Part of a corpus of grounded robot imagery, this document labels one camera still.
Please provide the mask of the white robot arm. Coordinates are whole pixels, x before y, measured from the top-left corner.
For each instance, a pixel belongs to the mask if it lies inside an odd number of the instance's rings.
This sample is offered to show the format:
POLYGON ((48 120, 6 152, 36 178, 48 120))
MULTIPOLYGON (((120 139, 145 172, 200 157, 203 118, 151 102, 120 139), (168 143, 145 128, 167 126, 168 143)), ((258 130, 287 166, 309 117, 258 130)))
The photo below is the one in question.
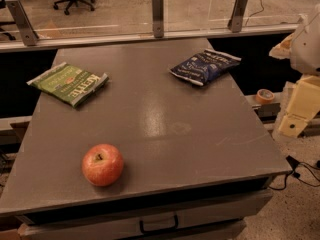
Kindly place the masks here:
POLYGON ((297 29, 269 55, 276 59, 289 59, 291 68, 302 74, 293 85, 279 132, 297 137, 320 112, 320 4, 308 15, 302 15, 297 29))

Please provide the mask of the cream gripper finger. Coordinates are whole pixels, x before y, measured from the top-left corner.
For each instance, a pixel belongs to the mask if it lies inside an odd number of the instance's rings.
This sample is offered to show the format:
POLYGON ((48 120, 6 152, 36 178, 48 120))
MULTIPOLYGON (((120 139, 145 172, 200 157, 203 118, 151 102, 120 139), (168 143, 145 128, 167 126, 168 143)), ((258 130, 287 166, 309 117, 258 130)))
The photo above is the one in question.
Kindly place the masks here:
POLYGON ((270 50, 269 55, 273 58, 280 60, 289 59, 292 38, 292 34, 288 35, 286 38, 284 38, 280 43, 278 43, 270 50))
POLYGON ((279 132, 288 137, 298 137, 306 128, 308 123, 302 118, 285 115, 279 125, 279 132))

